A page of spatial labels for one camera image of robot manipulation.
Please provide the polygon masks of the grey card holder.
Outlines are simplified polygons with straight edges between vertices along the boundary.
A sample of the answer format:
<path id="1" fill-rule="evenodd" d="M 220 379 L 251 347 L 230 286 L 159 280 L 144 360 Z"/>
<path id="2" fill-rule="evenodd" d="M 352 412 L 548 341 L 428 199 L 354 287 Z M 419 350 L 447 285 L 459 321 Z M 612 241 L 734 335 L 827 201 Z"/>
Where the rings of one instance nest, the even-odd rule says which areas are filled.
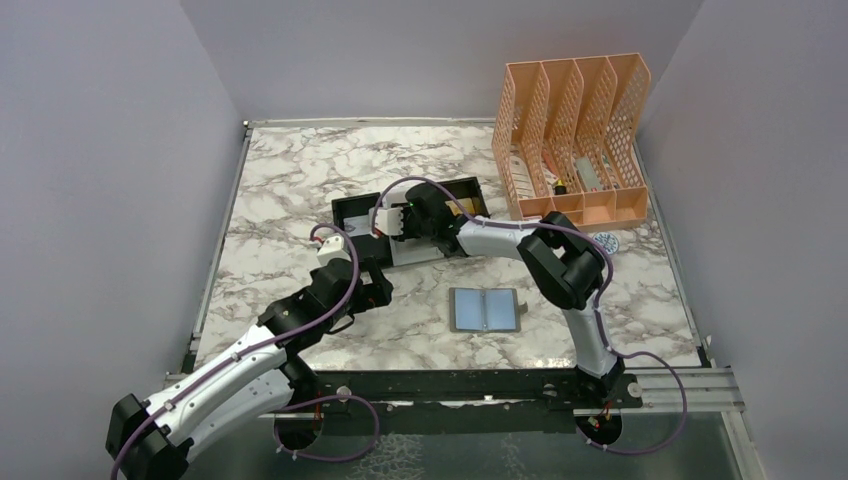
<path id="1" fill-rule="evenodd" d="M 454 333 L 519 332 L 527 311 L 515 289 L 449 289 L 449 328 Z"/>

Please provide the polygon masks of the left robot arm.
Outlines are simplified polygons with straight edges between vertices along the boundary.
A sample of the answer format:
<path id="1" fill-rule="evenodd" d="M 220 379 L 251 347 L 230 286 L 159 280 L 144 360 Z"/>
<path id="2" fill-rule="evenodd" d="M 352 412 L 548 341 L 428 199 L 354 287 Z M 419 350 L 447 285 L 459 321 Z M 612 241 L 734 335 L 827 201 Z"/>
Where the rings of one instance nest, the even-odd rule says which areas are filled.
<path id="1" fill-rule="evenodd" d="M 253 417 L 338 399 L 299 354 L 340 332 L 340 319 L 389 305 L 393 285 L 372 258 L 332 259 L 310 277 L 210 363 L 145 400 L 129 394 L 113 406 L 111 478 L 178 479 L 204 448 Z"/>

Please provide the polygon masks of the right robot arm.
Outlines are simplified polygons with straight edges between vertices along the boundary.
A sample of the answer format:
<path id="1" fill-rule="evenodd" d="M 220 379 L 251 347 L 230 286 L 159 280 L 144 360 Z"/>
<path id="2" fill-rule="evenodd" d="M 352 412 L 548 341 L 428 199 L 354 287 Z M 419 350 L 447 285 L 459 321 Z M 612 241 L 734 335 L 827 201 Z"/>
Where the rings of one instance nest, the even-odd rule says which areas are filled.
<path id="1" fill-rule="evenodd" d="M 455 213 L 450 192 L 422 182 L 405 194 L 400 240 L 424 239 L 446 257 L 520 260 L 542 296 L 565 318 L 576 350 L 579 398 L 600 407 L 617 392 L 623 361 L 611 351 L 608 328 L 592 312 L 591 301 L 605 285 L 607 258 L 563 214 L 539 222 L 493 221 Z"/>

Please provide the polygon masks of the gold card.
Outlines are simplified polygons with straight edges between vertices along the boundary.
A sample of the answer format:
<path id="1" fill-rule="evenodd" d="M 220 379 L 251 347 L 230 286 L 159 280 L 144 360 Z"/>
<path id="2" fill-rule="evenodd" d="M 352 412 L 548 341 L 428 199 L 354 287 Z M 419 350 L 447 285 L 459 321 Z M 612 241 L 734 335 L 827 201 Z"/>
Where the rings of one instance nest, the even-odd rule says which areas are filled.
<path id="1" fill-rule="evenodd" d="M 447 200 L 446 205 L 453 215 L 461 215 L 462 208 L 464 208 L 472 216 L 482 215 L 485 213 L 485 208 L 481 206 L 480 200 L 477 197 L 459 198 L 457 202 Z"/>

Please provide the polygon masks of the white card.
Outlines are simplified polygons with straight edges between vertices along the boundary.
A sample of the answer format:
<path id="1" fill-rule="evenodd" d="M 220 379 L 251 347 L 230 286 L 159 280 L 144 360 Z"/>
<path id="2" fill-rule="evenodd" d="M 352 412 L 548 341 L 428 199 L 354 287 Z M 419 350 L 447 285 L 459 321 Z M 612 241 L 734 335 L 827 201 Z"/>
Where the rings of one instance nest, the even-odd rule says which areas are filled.
<path id="1" fill-rule="evenodd" d="M 370 220 L 367 215 L 345 218 L 343 226 L 345 231 L 350 236 L 362 236 L 371 234 Z"/>

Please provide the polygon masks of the white middle bin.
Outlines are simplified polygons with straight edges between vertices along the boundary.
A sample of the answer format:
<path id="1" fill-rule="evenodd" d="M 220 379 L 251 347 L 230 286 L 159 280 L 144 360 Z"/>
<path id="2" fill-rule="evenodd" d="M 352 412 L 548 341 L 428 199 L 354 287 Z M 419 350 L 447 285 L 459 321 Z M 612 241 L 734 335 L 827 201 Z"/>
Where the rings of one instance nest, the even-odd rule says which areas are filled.
<path id="1" fill-rule="evenodd" d="M 405 205 L 405 193 L 412 184 L 405 184 L 392 189 L 382 200 L 382 207 Z M 392 266 L 401 267 L 444 259 L 442 252 L 430 241 L 424 239 L 408 239 L 405 241 L 389 240 Z"/>

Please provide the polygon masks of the black right bin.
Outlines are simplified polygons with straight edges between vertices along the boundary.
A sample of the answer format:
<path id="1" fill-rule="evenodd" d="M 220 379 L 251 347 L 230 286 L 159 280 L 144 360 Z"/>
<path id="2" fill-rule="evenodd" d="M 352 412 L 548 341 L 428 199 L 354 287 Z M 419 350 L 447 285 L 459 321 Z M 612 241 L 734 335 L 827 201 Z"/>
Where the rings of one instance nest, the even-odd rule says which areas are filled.
<path id="1" fill-rule="evenodd" d="M 454 197 L 456 197 L 457 200 L 459 198 L 477 197 L 480 200 L 481 206 L 485 208 L 485 213 L 476 216 L 490 216 L 490 212 L 485 203 L 480 182 L 477 177 L 465 177 L 455 180 L 446 180 L 442 181 L 441 185 L 446 190 L 448 190 Z"/>

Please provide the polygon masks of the black bin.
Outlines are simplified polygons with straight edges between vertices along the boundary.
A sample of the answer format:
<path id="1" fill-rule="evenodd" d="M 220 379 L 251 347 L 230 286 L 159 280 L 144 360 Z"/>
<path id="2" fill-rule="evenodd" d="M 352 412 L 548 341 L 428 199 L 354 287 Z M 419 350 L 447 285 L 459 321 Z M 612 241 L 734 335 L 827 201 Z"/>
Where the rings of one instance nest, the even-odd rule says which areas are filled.
<path id="1" fill-rule="evenodd" d="M 480 182 L 477 177 L 465 177 L 455 180 L 446 180 L 442 181 L 441 185 L 446 190 L 448 190 L 454 197 L 456 197 L 457 200 L 459 198 L 477 197 L 480 200 L 481 206 L 485 208 L 485 213 L 476 216 L 490 216 L 490 212 L 485 203 Z"/>
<path id="2" fill-rule="evenodd" d="M 378 192 L 349 196 L 331 201 L 333 223 L 345 230 L 353 241 L 360 262 L 373 258 L 381 268 L 394 266 L 388 238 L 374 238 L 370 233 L 370 211 L 379 198 Z"/>

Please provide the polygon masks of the black left bin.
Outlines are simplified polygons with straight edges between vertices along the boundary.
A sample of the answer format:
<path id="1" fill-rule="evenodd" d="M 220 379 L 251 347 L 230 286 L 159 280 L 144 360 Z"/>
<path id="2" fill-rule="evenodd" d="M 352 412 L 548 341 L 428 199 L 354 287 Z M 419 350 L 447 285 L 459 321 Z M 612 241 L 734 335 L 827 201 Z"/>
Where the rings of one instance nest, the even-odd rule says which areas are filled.
<path id="1" fill-rule="evenodd" d="M 388 238 L 374 238 L 370 233 L 370 211 L 379 198 L 378 192 L 349 196 L 331 201 L 333 223 L 345 230 L 353 241 L 360 262 L 373 258 L 381 268 L 394 266 Z"/>

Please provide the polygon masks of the white item in organizer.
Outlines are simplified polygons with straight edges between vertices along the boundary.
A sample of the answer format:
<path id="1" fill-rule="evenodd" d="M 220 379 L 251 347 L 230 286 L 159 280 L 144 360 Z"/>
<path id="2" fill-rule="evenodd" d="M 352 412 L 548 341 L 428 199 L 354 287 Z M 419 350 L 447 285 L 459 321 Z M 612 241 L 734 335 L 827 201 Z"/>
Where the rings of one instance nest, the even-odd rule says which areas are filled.
<path id="1" fill-rule="evenodd" d="M 518 199 L 535 198 L 535 189 L 527 166 L 517 151 L 512 151 L 509 157 L 509 168 L 512 176 L 515 196 Z"/>

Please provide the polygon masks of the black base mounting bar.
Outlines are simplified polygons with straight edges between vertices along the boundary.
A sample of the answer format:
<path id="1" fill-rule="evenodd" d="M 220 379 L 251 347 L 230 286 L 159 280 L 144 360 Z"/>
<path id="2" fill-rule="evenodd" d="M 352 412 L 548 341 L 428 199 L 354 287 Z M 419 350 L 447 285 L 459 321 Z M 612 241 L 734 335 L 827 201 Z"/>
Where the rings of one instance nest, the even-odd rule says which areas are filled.
<path id="1" fill-rule="evenodd" d="M 622 375 L 601 395 L 574 369 L 321 371 L 315 407 L 273 415 L 286 439 L 576 431 L 576 417 L 638 409 Z"/>

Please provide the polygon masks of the black yellow marker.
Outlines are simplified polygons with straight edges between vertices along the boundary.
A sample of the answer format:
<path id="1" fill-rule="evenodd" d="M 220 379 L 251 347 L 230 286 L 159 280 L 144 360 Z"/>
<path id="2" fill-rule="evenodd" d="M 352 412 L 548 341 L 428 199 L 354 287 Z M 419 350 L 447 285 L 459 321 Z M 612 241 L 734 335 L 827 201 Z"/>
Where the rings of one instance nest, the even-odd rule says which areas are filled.
<path id="1" fill-rule="evenodd" d="M 568 189 L 561 179 L 557 179 L 553 183 L 552 188 L 553 188 L 553 193 L 557 196 L 566 195 L 568 193 Z"/>

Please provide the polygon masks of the peach file organizer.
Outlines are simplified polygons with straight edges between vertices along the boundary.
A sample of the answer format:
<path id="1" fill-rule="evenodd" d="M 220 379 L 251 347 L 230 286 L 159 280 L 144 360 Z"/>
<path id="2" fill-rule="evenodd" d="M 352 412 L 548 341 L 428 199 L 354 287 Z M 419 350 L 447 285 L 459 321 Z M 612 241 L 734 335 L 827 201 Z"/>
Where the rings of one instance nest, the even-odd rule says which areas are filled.
<path id="1" fill-rule="evenodd" d="M 649 188 L 635 158 L 652 76 L 639 53 L 508 63 L 492 151 L 514 220 L 566 215 L 583 231 L 627 229 L 647 220 Z M 509 157 L 517 151 L 535 198 L 515 196 Z M 587 192 L 575 160 L 588 157 L 603 191 Z M 555 195 L 561 179 L 566 195 Z"/>

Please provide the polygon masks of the grey item in organizer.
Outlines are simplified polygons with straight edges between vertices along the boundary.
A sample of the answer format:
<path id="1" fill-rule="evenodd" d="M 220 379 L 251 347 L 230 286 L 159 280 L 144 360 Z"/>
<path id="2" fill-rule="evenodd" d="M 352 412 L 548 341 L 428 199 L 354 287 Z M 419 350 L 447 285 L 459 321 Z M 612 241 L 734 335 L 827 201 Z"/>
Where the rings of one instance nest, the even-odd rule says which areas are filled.
<path id="1" fill-rule="evenodd" d="M 593 164 L 588 157 L 580 157 L 575 160 L 575 169 L 587 192 L 603 191 L 604 186 L 601 178 L 593 168 Z"/>

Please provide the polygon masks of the blue white tape roll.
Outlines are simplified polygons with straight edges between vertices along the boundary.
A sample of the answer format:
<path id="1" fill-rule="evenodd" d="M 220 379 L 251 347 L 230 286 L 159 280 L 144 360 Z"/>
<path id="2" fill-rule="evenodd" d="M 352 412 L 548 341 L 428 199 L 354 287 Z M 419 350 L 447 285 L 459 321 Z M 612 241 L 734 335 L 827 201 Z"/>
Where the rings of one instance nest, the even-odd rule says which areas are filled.
<path id="1" fill-rule="evenodd" d="M 611 232 L 597 232 L 593 238 L 609 255 L 616 254 L 620 249 L 619 238 Z"/>

